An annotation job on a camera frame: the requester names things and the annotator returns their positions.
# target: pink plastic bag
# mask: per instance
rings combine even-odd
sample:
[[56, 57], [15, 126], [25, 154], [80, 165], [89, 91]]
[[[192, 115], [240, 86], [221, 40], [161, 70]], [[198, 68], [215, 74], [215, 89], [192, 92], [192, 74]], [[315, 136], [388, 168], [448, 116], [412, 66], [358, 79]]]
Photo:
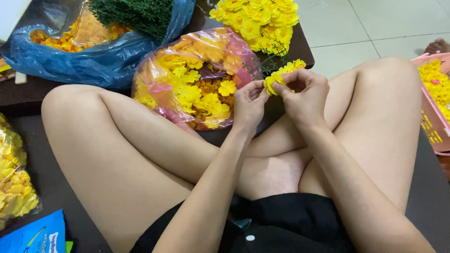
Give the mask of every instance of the pink plastic bag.
[[233, 124], [234, 91], [262, 78], [248, 44], [220, 27], [188, 33], [149, 54], [136, 69], [132, 95], [174, 123], [219, 130]]

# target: forearm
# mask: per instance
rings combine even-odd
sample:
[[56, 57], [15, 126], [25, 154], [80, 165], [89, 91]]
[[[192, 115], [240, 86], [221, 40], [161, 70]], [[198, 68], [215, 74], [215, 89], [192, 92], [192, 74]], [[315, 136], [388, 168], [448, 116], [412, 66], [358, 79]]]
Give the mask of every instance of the forearm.
[[217, 252], [241, 172], [246, 131], [232, 129], [216, 157], [164, 230], [154, 253]]
[[322, 167], [339, 215], [360, 252], [434, 252], [329, 129], [299, 130]]

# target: blue plastic bag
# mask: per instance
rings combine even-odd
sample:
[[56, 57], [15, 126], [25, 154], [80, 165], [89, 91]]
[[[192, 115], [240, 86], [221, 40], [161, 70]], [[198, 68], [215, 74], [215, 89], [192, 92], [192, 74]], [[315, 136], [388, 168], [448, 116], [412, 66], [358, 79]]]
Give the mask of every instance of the blue plastic bag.
[[2, 253], [65, 253], [66, 228], [63, 210], [60, 209], [42, 219], [0, 238]]
[[6, 63], [18, 72], [53, 81], [127, 88], [131, 86], [139, 62], [160, 45], [176, 39], [189, 24], [195, 6], [195, 0], [174, 0], [171, 21], [163, 41], [132, 31], [109, 45], [70, 53], [30, 40], [30, 32], [36, 29], [53, 37], [68, 30], [81, 2], [57, 0], [48, 4], [42, 0], [33, 1], [18, 28], [0, 48]]

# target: hand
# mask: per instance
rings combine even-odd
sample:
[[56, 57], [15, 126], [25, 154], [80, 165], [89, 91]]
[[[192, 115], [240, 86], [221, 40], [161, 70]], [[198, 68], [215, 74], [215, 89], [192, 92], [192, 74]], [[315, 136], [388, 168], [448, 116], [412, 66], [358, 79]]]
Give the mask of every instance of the hand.
[[330, 89], [328, 79], [304, 68], [298, 68], [291, 73], [284, 74], [283, 82], [290, 87], [304, 87], [302, 92], [293, 93], [285, 85], [272, 84], [276, 93], [283, 97], [286, 113], [297, 127], [327, 127], [324, 109]]
[[253, 137], [264, 116], [264, 104], [268, 99], [264, 80], [252, 81], [235, 91], [233, 129], [245, 129]]

